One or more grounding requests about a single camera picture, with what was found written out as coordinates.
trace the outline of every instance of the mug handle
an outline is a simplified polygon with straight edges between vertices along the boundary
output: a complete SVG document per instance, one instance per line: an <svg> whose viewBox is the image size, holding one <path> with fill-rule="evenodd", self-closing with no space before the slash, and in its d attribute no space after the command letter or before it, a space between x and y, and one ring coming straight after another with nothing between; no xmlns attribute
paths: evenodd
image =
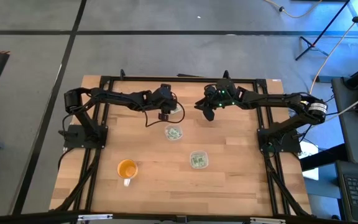
<svg viewBox="0 0 358 224"><path fill-rule="evenodd" d="M131 182L130 179L124 179L124 186L128 187L130 182Z"/></svg>

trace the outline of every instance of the wooden tabletop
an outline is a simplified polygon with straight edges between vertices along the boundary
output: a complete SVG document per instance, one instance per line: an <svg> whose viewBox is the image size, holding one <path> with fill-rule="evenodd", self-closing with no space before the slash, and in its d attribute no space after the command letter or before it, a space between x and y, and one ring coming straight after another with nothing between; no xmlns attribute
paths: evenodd
<svg viewBox="0 0 358 224"><path fill-rule="evenodd" d="M84 76L82 86L99 85L100 76ZM179 124L183 137L170 141L165 137L167 123L145 128L144 114L123 106L111 105L106 147L102 150L93 195L93 212L157 213L187 215L260 215L271 216L269 190L264 160L259 152L256 110L236 106L215 111L215 120L207 121L194 103L203 97L207 83L166 82L172 85L186 117ZM152 90L160 82L114 82L113 91L131 93ZM269 93L283 93L280 80L267 80ZM251 84L238 84L252 90ZM148 112L149 122L157 120L158 111ZM288 110L272 108L274 121L288 119ZM179 120L182 113L170 115ZM192 169L190 154L208 153L209 166ZM62 160L50 208L59 206L73 190L80 175L84 149L74 149ZM280 153L285 183L296 201L310 211L308 195L298 159ZM117 174L123 159L136 161L139 172L125 187ZM278 210L283 211L276 186ZM87 193L85 187L81 207Z"/></svg>

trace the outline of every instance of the white cable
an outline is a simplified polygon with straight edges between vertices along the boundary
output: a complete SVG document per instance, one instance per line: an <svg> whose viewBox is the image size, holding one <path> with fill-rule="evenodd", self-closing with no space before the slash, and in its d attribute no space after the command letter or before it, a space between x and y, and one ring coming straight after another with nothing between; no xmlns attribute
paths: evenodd
<svg viewBox="0 0 358 224"><path fill-rule="evenodd" d="M271 0L264 0L266 2L269 2L270 4L273 4L274 6L277 6L278 8L281 8L281 6L279 6L278 4L276 4L275 2L271 1ZM301 18L307 14L309 14L313 9L315 9L315 7L317 7L323 0L320 0L319 2L317 2L313 7L311 7L307 12L305 12L303 15L300 15L300 16L293 16L289 13L287 13L287 11L283 8L283 12L285 14L287 14L289 17L292 17L294 19L297 19L297 18Z"/></svg>
<svg viewBox="0 0 358 224"><path fill-rule="evenodd" d="M318 70L316 76L313 79L313 83L311 84L310 87L310 91L309 94L311 94L311 91L313 90L314 84L316 83L317 77L320 74L321 70L323 69L323 67L326 65L328 59L330 58L331 54L335 51L335 49L339 46L339 44L342 42L342 40L345 38L345 36L347 35L347 33L349 33L349 31L352 29L352 27L354 26L354 24L356 24L355 22L353 22L353 24L348 28L348 30L345 32L345 34L341 37L341 39L339 40L339 42L335 45L335 47L333 48L333 50L328 54L326 60L324 61L324 63L322 64L322 66L320 67L320 69Z"/></svg>
<svg viewBox="0 0 358 224"><path fill-rule="evenodd" d="M352 105L350 105L348 108L342 110L340 113L338 113L338 114L336 114L335 116L333 116L333 117L329 118L328 120L326 120L325 123L327 123L328 121L330 121L330 120L332 120L332 119L334 119L334 118L337 118L339 115L341 115L341 114L345 113L346 111L352 109L352 108L353 108L355 105L357 105L357 104L358 104L358 100L357 100L355 103L353 103Z"/></svg>

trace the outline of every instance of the clear plastic container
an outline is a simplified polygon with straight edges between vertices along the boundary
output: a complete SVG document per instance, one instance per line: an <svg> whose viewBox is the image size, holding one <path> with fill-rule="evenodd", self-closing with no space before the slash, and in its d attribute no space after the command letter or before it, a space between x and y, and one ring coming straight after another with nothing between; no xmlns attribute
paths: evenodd
<svg viewBox="0 0 358 224"><path fill-rule="evenodd" d="M183 137L183 131L179 125L170 124L165 127L165 135L167 139L176 141Z"/></svg>
<svg viewBox="0 0 358 224"><path fill-rule="evenodd" d="M190 164L194 169L204 169L208 166L208 155L204 151L195 151L190 154Z"/></svg>

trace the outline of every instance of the black desk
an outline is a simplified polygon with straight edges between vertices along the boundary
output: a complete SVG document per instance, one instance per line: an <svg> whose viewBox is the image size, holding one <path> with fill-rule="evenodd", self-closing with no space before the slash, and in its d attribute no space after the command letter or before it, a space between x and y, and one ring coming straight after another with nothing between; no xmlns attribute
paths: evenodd
<svg viewBox="0 0 358 224"><path fill-rule="evenodd" d="M346 109L358 100L358 90L349 90L340 78L332 80L338 111ZM337 160L358 163L358 113L346 112L339 116L344 144L319 152L313 156L301 159L302 169L309 170L315 167L333 163Z"/></svg>

